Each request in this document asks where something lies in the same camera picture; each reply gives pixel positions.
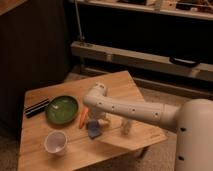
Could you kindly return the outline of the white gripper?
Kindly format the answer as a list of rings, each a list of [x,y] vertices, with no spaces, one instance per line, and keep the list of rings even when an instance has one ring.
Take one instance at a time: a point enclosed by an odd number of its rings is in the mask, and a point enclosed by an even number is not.
[[[91,120],[99,120],[100,127],[109,127],[111,121],[107,117],[106,113],[101,111],[100,109],[90,108],[89,109],[89,118]]]

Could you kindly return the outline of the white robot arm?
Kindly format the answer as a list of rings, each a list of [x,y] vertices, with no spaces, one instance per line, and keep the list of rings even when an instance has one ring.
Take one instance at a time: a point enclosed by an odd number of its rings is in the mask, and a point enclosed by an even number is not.
[[[213,101],[192,99],[182,106],[108,97],[96,83],[83,98],[95,116],[102,112],[144,122],[177,134],[174,171],[213,171]]]

